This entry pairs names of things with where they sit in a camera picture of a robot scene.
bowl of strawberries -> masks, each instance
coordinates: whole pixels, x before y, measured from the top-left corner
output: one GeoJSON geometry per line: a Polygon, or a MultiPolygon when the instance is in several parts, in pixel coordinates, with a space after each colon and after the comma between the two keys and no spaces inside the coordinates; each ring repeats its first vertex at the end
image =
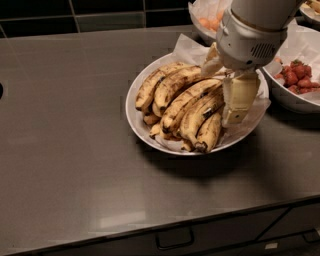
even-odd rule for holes
{"type": "Polygon", "coordinates": [[[274,61],[263,67],[274,98],[296,113],[320,113],[320,33],[292,24],[274,61]]]}

black tile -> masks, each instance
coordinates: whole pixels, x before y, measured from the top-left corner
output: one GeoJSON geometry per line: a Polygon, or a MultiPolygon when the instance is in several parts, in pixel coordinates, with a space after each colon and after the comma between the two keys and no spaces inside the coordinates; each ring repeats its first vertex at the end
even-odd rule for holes
{"type": "Polygon", "coordinates": [[[163,27],[192,24],[188,10],[147,12],[147,27],[163,27]]]}
{"type": "Polygon", "coordinates": [[[77,20],[81,32],[144,27],[144,14],[142,12],[79,15],[77,20]]]}
{"type": "Polygon", "coordinates": [[[76,14],[143,11],[143,0],[73,0],[76,14]]]}
{"type": "Polygon", "coordinates": [[[1,22],[7,37],[75,33],[73,18],[51,18],[1,22]]]}
{"type": "Polygon", "coordinates": [[[0,0],[0,19],[70,14],[68,0],[0,0]]]}
{"type": "Polygon", "coordinates": [[[146,10],[168,9],[168,8],[188,8],[188,2],[193,3],[195,0],[145,0],[146,10]]]}

drawer handle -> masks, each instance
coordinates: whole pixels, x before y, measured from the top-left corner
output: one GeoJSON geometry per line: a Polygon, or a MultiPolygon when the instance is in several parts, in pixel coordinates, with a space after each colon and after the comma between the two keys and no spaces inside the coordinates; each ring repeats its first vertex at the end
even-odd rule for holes
{"type": "Polygon", "coordinates": [[[310,239],[307,238],[306,234],[302,234],[302,237],[303,237],[303,240],[308,244],[313,244],[313,243],[319,243],[320,242],[320,238],[310,240],[310,239]]]}
{"type": "Polygon", "coordinates": [[[166,250],[172,250],[172,249],[177,249],[185,246],[192,245],[194,243],[194,234],[191,228],[189,228],[189,235],[190,235],[190,240],[184,243],[179,243],[179,244],[173,244],[173,245],[168,245],[168,246],[162,246],[160,243],[160,238],[159,235],[156,234],[156,244],[159,250],[161,251],[166,251],[166,250]]]}

white plate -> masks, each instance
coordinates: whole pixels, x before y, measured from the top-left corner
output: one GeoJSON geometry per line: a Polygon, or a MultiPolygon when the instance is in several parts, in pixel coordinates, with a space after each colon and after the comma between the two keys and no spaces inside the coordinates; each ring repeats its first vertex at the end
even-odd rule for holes
{"type": "MultiPolygon", "coordinates": [[[[173,142],[173,141],[167,141],[166,143],[160,143],[156,140],[153,140],[149,137],[149,127],[147,125],[144,124],[143,122],[143,117],[142,117],[142,113],[137,111],[135,109],[135,98],[136,98],[136,94],[143,82],[143,80],[152,72],[154,71],[156,68],[160,67],[161,65],[170,63],[172,61],[174,61],[176,59],[174,59],[172,57],[172,54],[168,54],[163,56],[162,58],[154,61],[153,63],[151,63],[148,67],[146,67],[137,77],[136,79],[133,81],[129,92],[127,94],[127,98],[126,98],[126,115],[127,115],[127,119],[128,122],[132,128],[132,130],[135,132],[135,134],[145,143],[147,143],[149,146],[158,149],[162,152],[165,153],[169,153],[169,154],[173,154],[173,155],[182,155],[182,156],[195,156],[195,155],[202,155],[203,153],[199,153],[199,152],[187,152],[187,151],[182,151],[180,150],[180,145],[181,142],[173,142]]],[[[260,88],[258,91],[258,95],[260,96],[260,98],[263,99],[268,99],[269,98],[269,91],[268,91],[268,85],[266,80],[264,79],[264,76],[262,75],[262,73],[260,71],[257,71],[259,74],[259,79],[261,80],[261,84],[260,84],[260,88]]],[[[262,119],[264,113],[265,113],[265,109],[263,110],[262,113],[259,113],[258,115],[251,115],[253,117],[254,120],[247,120],[246,123],[248,124],[248,127],[246,127],[245,129],[242,129],[241,131],[239,131],[238,129],[234,129],[234,128],[228,128],[228,130],[230,130],[230,133],[232,136],[230,136],[228,138],[227,143],[221,143],[216,148],[214,148],[210,153],[213,152],[217,152],[219,150],[228,148],[232,145],[234,145],[235,143],[239,142],[240,140],[242,140],[243,138],[245,138],[249,133],[251,133],[254,128],[258,125],[258,123],[260,122],[260,120],[262,119]]]]}

grout line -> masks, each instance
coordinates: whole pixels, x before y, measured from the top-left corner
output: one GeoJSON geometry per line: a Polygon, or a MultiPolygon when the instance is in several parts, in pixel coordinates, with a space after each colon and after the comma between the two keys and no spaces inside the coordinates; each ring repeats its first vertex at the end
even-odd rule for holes
{"type": "Polygon", "coordinates": [[[76,24],[77,31],[78,31],[78,33],[80,33],[81,31],[80,31],[78,19],[76,18],[76,13],[74,12],[72,0],[69,0],[69,5],[70,5],[70,9],[71,9],[71,13],[72,13],[73,20],[74,20],[74,22],[75,22],[75,24],[76,24]]]}
{"type": "Polygon", "coordinates": [[[167,9],[153,9],[153,10],[145,10],[145,12],[171,12],[171,11],[185,11],[187,8],[167,8],[167,9]]]}
{"type": "Polygon", "coordinates": [[[97,12],[97,13],[87,13],[87,14],[76,14],[76,17],[96,17],[96,16],[117,16],[126,14],[143,14],[143,11],[132,11],[132,12],[97,12]]]}
{"type": "Polygon", "coordinates": [[[143,0],[143,27],[147,27],[146,0],[143,0]]]}
{"type": "Polygon", "coordinates": [[[8,38],[1,24],[0,24],[0,31],[2,32],[5,38],[8,38]]]}
{"type": "Polygon", "coordinates": [[[0,19],[0,21],[21,21],[21,20],[58,19],[58,18],[70,18],[70,17],[72,17],[72,15],[36,16],[36,17],[22,17],[22,18],[0,19]]]}

